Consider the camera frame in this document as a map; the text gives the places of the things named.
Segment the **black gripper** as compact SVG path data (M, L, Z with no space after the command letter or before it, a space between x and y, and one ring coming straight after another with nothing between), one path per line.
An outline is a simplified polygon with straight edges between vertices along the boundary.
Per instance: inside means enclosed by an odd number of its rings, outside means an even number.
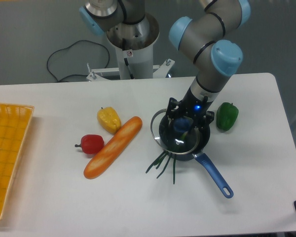
M207 91L202 87L191 85L181 101L170 97L166 110L168 124L182 122L183 117L187 117L194 119L193 126L195 128L207 129L215 118L213 111L207 111L214 101L214 98L210 97L211 95L211 93L207 94Z

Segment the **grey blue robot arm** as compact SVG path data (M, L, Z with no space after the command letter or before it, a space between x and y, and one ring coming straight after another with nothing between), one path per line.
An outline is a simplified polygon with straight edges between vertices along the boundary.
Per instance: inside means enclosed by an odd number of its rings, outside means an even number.
M251 7L246 0L203 0L204 16L181 17L171 27L169 40L199 70L182 101L169 101L167 116L188 117L194 127L214 119L208 108L243 60L238 45L226 40L229 32L246 23ZM106 35L115 47L121 79L153 76L152 46L159 36L157 21L142 0L89 0L79 9L89 30Z

